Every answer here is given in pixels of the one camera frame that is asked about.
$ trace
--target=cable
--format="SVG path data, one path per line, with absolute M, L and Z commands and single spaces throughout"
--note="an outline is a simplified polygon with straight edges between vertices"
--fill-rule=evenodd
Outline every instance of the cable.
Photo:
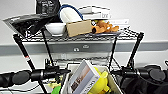
M 32 89 L 29 89 L 29 90 L 16 90 L 16 89 L 1 89 L 0 91 L 18 91 L 18 92 L 29 92 L 29 91 L 32 91 L 34 89 L 36 89 L 39 85 L 35 86 L 34 88 Z
M 143 78 L 140 74 L 138 74 L 137 73 L 137 75 L 138 75 L 138 77 L 140 77 L 142 80 L 144 80 L 144 81 L 146 81 L 146 82 L 148 82 L 148 83 L 150 83 L 150 84 L 153 84 L 153 85 L 157 85 L 157 86 L 167 86 L 168 84 L 156 84 L 156 83 L 154 83 L 154 82 L 152 82 L 152 81 L 148 81 L 148 80 L 146 80 L 145 78 Z
M 14 94 L 9 88 L 8 88 L 8 90 L 11 92 L 11 94 Z

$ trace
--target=black wire shelf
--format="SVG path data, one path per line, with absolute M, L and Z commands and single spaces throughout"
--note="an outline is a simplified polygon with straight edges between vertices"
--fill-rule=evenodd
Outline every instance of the black wire shelf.
M 48 42 L 67 42 L 67 41 L 108 41 L 114 40 L 117 37 L 118 40 L 135 40 L 139 33 L 132 31 L 128 28 L 121 29 L 116 33 L 111 35 L 103 35 L 103 36 L 75 36 L 75 37 L 54 37 L 54 36 L 46 36 L 46 41 Z M 41 31 L 37 32 L 35 35 L 27 34 L 25 38 L 21 37 L 22 42 L 44 42 L 44 38 L 41 36 Z

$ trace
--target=white bowl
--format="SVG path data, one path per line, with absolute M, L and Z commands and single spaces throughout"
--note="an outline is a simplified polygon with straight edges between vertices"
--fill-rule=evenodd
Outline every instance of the white bowl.
M 49 23 L 45 26 L 52 36 L 62 36 L 66 29 L 66 23 Z

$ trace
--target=plastic container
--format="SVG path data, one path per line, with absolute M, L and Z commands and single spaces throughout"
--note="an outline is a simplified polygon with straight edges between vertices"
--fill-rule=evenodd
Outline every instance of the plastic container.
M 68 80 L 78 68 L 78 66 L 79 64 L 68 64 L 68 69 L 71 70 L 71 72 L 66 75 L 65 82 L 63 87 L 61 88 L 60 94 L 68 94 Z M 104 70 L 108 71 L 108 68 L 106 66 L 95 65 L 94 67 L 97 67 L 100 72 L 103 72 Z M 107 78 L 108 86 L 111 88 L 112 91 L 114 91 L 114 94 L 123 94 L 119 86 L 115 83 L 112 75 L 109 74 Z
M 66 23 L 49 23 L 45 26 L 52 36 L 62 36 L 66 30 Z

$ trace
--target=shelf leg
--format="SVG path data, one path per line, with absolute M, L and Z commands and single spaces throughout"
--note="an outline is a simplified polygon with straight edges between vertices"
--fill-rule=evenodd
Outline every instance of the shelf leg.
M 112 47 L 112 50 L 111 50 L 112 53 L 111 53 L 111 56 L 110 56 L 109 71 L 110 71 L 112 60 L 113 60 L 113 55 L 114 55 L 114 50 L 115 50 L 116 42 L 117 42 L 117 36 L 114 39 L 113 47 Z
M 53 59 L 52 59 L 52 56 L 51 56 L 51 52 L 50 52 L 50 49 L 49 49 L 49 46 L 47 44 L 47 40 L 46 40 L 46 37 L 45 37 L 45 34 L 44 34 L 45 30 L 46 30 L 46 28 L 42 28 L 41 32 L 42 32 L 42 35 L 43 35 L 43 39 L 44 39 L 44 42 L 45 42 L 45 45 L 46 45 L 46 48 L 47 48 L 47 52 L 48 52 L 51 64 L 52 64 L 52 66 L 54 66 Z
M 144 33 L 142 33 L 142 32 L 138 35 L 137 41 L 136 41 L 135 46 L 133 48 L 133 51 L 131 53 L 130 59 L 129 59 L 128 64 L 127 64 L 127 67 L 134 68 L 134 56 L 135 56 L 135 53 L 136 53 L 136 51 L 139 47 L 139 44 L 140 44 L 143 36 L 144 36 Z
M 34 65 L 33 65 L 33 62 L 31 61 L 31 59 L 30 59 L 30 57 L 29 57 L 29 55 L 28 55 L 28 53 L 27 53 L 27 51 L 26 51 L 24 45 L 22 44 L 22 41 L 21 41 L 20 37 L 18 36 L 18 34 L 14 34 L 14 35 L 13 35 L 13 38 L 14 38 L 15 42 L 18 44 L 20 50 L 22 51 L 22 53 L 23 53 L 23 55 L 24 55 L 26 61 L 28 62 L 30 68 L 31 68 L 32 70 L 35 70 L 35 67 L 34 67 Z M 46 91 L 44 85 L 42 84 L 42 81 L 39 80 L 38 83 L 39 83 L 39 85 L 41 86 L 41 88 L 42 88 L 44 94 L 47 94 L 47 91 Z

